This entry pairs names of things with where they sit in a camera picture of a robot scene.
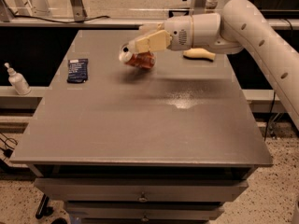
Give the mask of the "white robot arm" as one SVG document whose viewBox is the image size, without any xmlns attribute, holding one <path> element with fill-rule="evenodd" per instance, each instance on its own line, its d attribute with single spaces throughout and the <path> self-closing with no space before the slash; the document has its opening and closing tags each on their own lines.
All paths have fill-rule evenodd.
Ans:
<svg viewBox="0 0 299 224">
<path fill-rule="evenodd" d="M 234 54 L 246 50 L 299 125 L 299 53 L 268 23 L 248 0 L 230 0 L 221 13 L 178 16 L 140 27 L 142 35 L 126 48 L 139 54 L 148 51 L 206 49 Z"/>
</svg>

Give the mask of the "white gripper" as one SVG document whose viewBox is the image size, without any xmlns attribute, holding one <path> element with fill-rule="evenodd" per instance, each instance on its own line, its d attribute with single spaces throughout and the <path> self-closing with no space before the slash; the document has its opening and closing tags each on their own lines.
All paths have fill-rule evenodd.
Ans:
<svg viewBox="0 0 299 224">
<path fill-rule="evenodd" d="M 138 28 L 141 36 L 128 43 L 132 53 L 212 48 L 221 28 L 218 13 L 176 16 L 164 23 L 146 23 Z"/>
</svg>

